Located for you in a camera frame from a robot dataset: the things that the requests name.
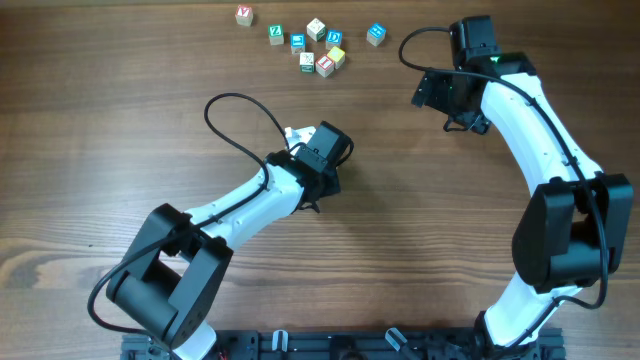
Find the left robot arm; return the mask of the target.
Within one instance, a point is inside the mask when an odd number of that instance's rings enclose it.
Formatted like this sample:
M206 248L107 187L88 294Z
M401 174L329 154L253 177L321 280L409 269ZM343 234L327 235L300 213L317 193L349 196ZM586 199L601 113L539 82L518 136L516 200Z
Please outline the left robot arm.
M217 341L206 322L231 258L271 223L340 191L338 167L352 140L327 122L286 129L287 148L269 154L259 172L220 199L181 212L163 204L146 218L107 298L175 359L203 359Z

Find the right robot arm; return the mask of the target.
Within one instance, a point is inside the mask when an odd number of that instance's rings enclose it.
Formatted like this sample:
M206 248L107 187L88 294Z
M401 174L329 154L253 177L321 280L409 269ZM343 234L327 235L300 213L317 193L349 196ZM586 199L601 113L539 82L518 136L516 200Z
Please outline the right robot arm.
M422 68L412 101L442 112L447 132L499 131L530 200L512 238L515 274L476 326L486 356L516 356L579 293L596 287L601 306L621 261L634 191L606 174L573 140L549 104L528 57L505 53L487 16L446 28L453 65Z

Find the blue symbol wooden block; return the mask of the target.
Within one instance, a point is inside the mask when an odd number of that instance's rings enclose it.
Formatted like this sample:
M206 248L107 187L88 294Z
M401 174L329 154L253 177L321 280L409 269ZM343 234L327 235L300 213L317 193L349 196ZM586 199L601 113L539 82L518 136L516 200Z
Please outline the blue symbol wooden block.
M386 28L374 23L367 31L367 41L373 46L379 46L386 37Z

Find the red framed I block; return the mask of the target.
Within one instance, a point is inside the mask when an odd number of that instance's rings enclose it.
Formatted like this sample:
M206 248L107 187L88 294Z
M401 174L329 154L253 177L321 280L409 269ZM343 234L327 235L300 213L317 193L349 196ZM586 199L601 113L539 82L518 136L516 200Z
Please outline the red framed I block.
M327 54L324 54L315 62L315 70L323 78L327 78L335 70L335 63Z

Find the green picture wooden block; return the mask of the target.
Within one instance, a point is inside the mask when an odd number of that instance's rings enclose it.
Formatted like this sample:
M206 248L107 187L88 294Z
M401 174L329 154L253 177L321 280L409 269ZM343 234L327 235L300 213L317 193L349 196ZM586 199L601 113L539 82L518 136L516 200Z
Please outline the green picture wooden block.
M312 52L300 53L299 68L303 73L313 73L315 71L315 55Z

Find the yellow wooden block centre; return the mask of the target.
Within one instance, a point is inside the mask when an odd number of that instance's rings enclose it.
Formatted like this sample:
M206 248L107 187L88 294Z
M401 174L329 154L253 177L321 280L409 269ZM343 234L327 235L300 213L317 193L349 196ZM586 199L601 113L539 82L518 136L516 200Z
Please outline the yellow wooden block centre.
M339 48L338 46L334 46L328 53L327 56L333 61L334 67L339 69L343 63L345 62L346 52Z

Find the blue D wooden block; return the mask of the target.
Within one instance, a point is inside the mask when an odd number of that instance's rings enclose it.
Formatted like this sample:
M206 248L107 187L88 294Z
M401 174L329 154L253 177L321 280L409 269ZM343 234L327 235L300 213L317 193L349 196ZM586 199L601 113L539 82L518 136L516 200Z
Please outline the blue D wooden block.
M340 47L343 39L343 34L339 30L329 29L326 34L325 44L326 49L331 50L333 47Z

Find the blue S wooden block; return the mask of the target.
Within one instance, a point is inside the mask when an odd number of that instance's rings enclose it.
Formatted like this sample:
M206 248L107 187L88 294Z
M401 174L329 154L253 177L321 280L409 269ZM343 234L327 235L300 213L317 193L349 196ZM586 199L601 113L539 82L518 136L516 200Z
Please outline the blue S wooden block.
M292 33L290 35L290 46L292 54L300 54L306 50L306 39L303 33Z

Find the white green wooden block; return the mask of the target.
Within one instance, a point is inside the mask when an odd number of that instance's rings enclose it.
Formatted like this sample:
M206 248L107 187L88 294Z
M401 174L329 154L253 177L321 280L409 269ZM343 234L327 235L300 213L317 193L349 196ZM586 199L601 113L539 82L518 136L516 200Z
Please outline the white green wooden block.
M320 41L326 34L326 25L318 18L314 18L307 24L307 35L313 41Z

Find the green Z wooden block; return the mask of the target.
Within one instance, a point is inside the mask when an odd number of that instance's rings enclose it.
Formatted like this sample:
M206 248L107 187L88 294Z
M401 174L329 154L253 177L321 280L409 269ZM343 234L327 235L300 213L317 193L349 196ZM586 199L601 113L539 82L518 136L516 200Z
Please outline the green Z wooden block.
M284 44L284 31L281 24L271 24L268 26L269 42L272 46Z

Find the red V wooden block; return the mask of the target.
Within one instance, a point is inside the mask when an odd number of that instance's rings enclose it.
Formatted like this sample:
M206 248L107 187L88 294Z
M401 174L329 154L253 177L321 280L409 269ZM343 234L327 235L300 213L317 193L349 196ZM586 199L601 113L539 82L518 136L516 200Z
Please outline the red V wooden block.
M239 5L236 9L236 22L241 26L251 26L253 22L253 9L250 6Z

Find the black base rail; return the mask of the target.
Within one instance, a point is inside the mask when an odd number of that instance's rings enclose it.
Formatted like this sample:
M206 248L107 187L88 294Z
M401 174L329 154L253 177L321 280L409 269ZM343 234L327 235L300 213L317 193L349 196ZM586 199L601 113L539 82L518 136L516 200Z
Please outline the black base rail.
M407 340L396 350L383 332L257 332L223 330L204 359L489 359L480 358L480 339L472 328L402 331ZM566 359L561 329L543 329L538 339L502 359ZM180 359L150 337L124 335L120 359Z

